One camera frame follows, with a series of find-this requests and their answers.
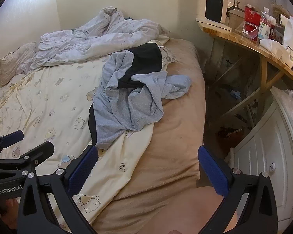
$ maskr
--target beige pillow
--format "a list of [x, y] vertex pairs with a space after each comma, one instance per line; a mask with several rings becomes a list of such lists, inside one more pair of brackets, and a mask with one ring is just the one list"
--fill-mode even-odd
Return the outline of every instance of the beige pillow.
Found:
[[19, 47], [15, 52], [9, 53], [0, 59], [0, 81], [1, 85], [6, 85], [13, 76], [17, 68], [36, 54], [35, 42], [27, 43]]

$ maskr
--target cartoon print bed sheet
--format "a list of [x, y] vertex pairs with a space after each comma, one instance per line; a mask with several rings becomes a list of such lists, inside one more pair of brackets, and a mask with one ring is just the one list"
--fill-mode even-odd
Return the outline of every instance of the cartoon print bed sheet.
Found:
[[[4, 149], [0, 158], [18, 158], [50, 141], [54, 155], [36, 167], [37, 174], [43, 175], [66, 168], [79, 157], [91, 141], [89, 108], [105, 60], [103, 57], [82, 64], [43, 67], [11, 86], [0, 100], [0, 136], [20, 129], [25, 137]], [[139, 132], [127, 131], [107, 151], [99, 149], [97, 164], [80, 194], [73, 197], [90, 223], [130, 180], [151, 140], [153, 125]], [[68, 230], [52, 194], [49, 199], [61, 227]]]

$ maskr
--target bottle label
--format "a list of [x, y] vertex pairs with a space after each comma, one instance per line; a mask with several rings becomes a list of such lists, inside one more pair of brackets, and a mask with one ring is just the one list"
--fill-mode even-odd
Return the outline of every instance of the bottle label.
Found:
[[270, 26], [265, 23], [260, 23], [258, 30], [258, 37], [262, 40], [268, 40], [270, 34]]
[[290, 54], [290, 60], [293, 61], [293, 49], [287, 45], [287, 52]]

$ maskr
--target black fabric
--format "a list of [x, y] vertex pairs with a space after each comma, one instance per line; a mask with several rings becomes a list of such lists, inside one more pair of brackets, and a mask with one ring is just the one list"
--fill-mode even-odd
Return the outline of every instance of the black fabric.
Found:
[[162, 53], [155, 43], [146, 43], [129, 49], [135, 56], [132, 66], [127, 69], [125, 75], [118, 79], [118, 89], [131, 89], [143, 87], [144, 84], [132, 81], [131, 76], [136, 74], [149, 74], [162, 69]]
[[92, 139], [92, 146], [96, 145], [96, 119], [94, 117], [94, 110], [93, 105], [91, 105], [89, 109], [89, 120], [88, 120], [88, 126], [91, 133], [91, 139]]

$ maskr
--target blue gripper pad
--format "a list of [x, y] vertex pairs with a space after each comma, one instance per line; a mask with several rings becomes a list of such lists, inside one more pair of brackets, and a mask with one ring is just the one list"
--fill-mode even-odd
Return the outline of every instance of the blue gripper pad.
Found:
[[72, 165], [74, 170], [69, 175], [66, 189], [68, 195], [71, 197], [79, 194], [85, 184], [90, 172], [98, 160], [98, 150], [96, 147], [89, 145], [80, 157], [78, 159], [74, 159], [69, 166], [73, 164], [75, 160], [78, 160], [79, 164], [75, 167]]
[[20, 142], [22, 139], [24, 139], [24, 134], [21, 130], [18, 130], [11, 134], [1, 137], [0, 146], [1, 148], [7, 148], [15, 143]]
[[226, 175], [204, 146], [199, 148], [198, 157], [201, 166], [217, 194], [226, 197], [229, 193], [228, 179]]

